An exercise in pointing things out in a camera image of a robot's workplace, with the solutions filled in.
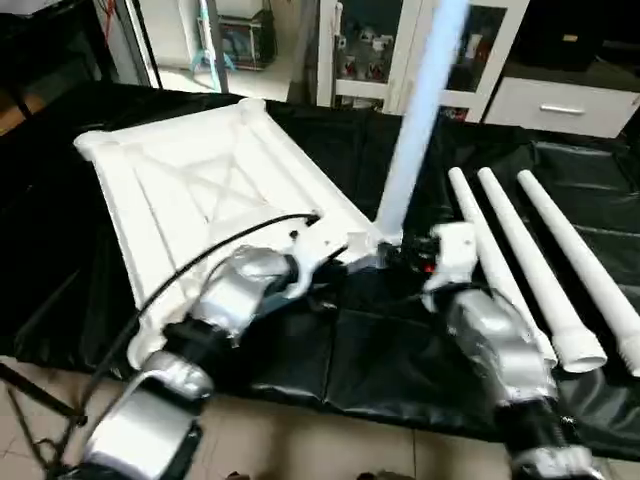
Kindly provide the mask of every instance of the white pipe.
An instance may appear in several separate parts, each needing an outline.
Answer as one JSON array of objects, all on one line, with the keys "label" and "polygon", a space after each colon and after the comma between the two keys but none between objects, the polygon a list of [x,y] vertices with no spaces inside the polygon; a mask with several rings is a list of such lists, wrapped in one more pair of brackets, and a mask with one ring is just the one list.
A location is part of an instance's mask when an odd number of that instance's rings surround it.
[{"label": "white pipe", "polygon": [[427,36],[409,108],[402,122],[375,225],[400,243],[402,225],[440,108],[440,94],[467,18],[468,0],[441,0]]},{"label": "white pipe", "polygon": [[556,357],[556,353],[553,351],[551,342],[542,330],[538,328],[538,325],[536,325],[533,315],[531,315],[529,307],[527,306],[527,302],[525,302],[522,292],[520,292],[516,279],[513,278],[509,265],[502,255],[493,233],[491,233],[491,229],[473,196],[471,188],[469,188],[467,180],[464,178],[462,170],[457,167],[449,170],[449,180],[451,180],[451,185],[458,199],[458,204],[460,205],[464,219],[473,224],[475,228],[478,257],[480,258],[482,271],[487,277],[489,285],[507,297],[509,302],[516,307],[533,332],[533,336],[538,343],[538,348],[542,352],[547,365],[549,365],[550,368],[555,367],[558,364],[558,357]]},{"label": "white pipe", "polygon": [[607,356],[600,342],[578,317],[493,172],[483,168],[478,177],[553,333],[553,346],[563,368],[577,373],[601,367]]},{"label": "white pipe", "polygon": [[529,170],[518,181],[549,227],[618,340],[618,351],[634,377],[640,377],[640,316]]}]

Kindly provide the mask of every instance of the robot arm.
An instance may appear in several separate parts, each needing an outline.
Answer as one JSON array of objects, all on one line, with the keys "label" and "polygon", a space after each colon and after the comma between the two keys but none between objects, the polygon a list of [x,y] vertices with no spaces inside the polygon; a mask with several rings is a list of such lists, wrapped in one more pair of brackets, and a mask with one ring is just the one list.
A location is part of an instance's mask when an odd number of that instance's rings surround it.
[{"label": "robot arm", "polygon": [[482,378],[517,480],[604,480],[561,414],[556,385],[533,332],[515,307],[471,283],[475,240],[470,224],[439,225],[440,253],[422,296],[443,315],[448,333]]},{"label": "robot arm", "polygon": [[316,269],[346,247],[346,235],[333,232],[320,220],[288,251],[236,249],[184,321],[165,328],[164,348],[146,360],[97,425],[82,464],[63,478],[184,478],[215,369],[255,318],[305,294]]}]

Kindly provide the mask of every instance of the tiled floor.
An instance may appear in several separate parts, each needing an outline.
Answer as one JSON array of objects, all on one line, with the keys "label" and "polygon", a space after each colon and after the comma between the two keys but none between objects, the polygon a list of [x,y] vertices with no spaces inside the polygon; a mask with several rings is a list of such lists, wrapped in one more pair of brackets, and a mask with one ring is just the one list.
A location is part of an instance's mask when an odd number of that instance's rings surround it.
[{"label": "tiled floor", "polygon": [[[3,359],[53,395],[71,403],[86,376],[42,370]],[[90,405],[95,421],[122,384],[107,382]],[[63,422],[23,398],[38,437],[55,435]],[[220,397],[207,408],[201,423],[205,437],[189,474],[192,480],[220,480],[233,471],[253,480],[355,480],[361,472],[392,471],[418,480],[507,480],[502,446],[380,425],[309,410]],[[68,462],[80,457],[91,425],[72,442]],[[609,480],[637,480],[640,464],[602,460]],[[42,478],[0,398],[0,478]]]},{"label": "tiled floor", "polygon": [[[287,52],[281,53],[263,71],[227,71],[229,91],[245,97],[264,98],[284,102],[291,79],[292,60]],[[167,90],[184,92],[211,92],[213,82],[209,69],[201,68],[194,76],[188,70],[160,68],[160,79]]]}]

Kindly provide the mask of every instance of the white plastic frame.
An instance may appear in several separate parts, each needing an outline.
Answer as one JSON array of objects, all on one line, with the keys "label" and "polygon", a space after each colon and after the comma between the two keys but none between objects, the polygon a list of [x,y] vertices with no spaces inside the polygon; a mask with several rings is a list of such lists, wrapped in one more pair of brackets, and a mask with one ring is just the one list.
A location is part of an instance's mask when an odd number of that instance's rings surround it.
[{"label": "white plastic frame", "polygon": [[[349,235],[339,258],[360,266],[381,236],[372,223],[271,119],[265,102],[195,113],[74,142],[94,163],[136,304],[208,246],[288,213],[317,212],[336,236]],[[172,285],[141,319],[129,345],[139,368],[164,344],[162,328],[180,321],[213,265],[242,244],[286,249],[290,220],[248,235],[211,255]]]}]

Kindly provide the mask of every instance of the table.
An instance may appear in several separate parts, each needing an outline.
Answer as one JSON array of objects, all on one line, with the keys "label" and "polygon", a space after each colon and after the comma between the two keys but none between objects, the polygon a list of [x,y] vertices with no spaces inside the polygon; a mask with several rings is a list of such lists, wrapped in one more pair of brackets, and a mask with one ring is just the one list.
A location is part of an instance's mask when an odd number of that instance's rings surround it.
[{"label": "table", "polygon": [[[90,84],[0,138],[0,259],[4,282],[0,354],[91,371],[132,312],[108,212],[92,170],[71,145],[111,130],[237,102]],[[370,218],[375,215],[400,119],[268,102],[275,121]],[[420,174],[406,230],[426,233],[461,218],[446,179],[490,165],[537,240],[609,363],[556,370],[565,407],[597,455],[640,460],[640,396],[614,340],[557,246],[536,225],[515,173],[531,168],[640,308],[640,154],[625,142],[457,124],[441,119]],[[472,188],[478,194],[477,185]],[[486,199],[478,195],[481,207]],[[492,226],[495,218],[487,215]],[[513,258],[506,252],[514,265]],[[521,272],[514,269],[518,280]],[[363,271],[254,323],[225,366],[219,389],[412,428],[497,441],[480,382],[415,301],[417,285],[394,272]],[[536,319],[530,292],[523,289]],[[322,304],[337,308],[321,308]],[[126,377],[124,355],[112,374]]]}]

